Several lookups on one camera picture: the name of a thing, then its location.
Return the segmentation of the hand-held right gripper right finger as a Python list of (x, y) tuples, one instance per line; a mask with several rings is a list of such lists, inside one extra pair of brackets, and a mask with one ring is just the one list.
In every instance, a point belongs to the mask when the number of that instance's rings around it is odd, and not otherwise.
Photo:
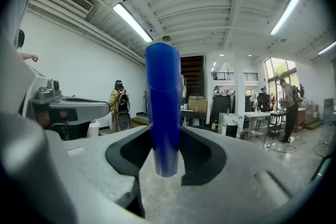
[(179, 223), (289, 223), (306, 201), (300, 175), (240, 139), (182, 127)]

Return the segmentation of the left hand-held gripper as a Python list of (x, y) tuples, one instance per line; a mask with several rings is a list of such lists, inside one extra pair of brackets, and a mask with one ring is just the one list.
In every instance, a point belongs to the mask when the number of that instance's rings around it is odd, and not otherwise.
[(25, 113), (32, 109), (32, 104), (45, 105), (49, 102), (49, 107), (59, 110), (61, 119), (67, 121), (92, 121), (110, 113), (108, 102), (61, 97), (58, 80), (49, 79), (37, 70), (33, 70), (33, 74), (35, 77), (25, 95)]

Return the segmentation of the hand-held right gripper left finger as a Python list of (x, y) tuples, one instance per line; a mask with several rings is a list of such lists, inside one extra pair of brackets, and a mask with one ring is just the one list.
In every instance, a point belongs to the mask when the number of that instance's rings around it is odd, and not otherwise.
[(139, 185), (106, 160), (110, 137), (64, 142), (1, 114), (1, 223), (145, 223)]

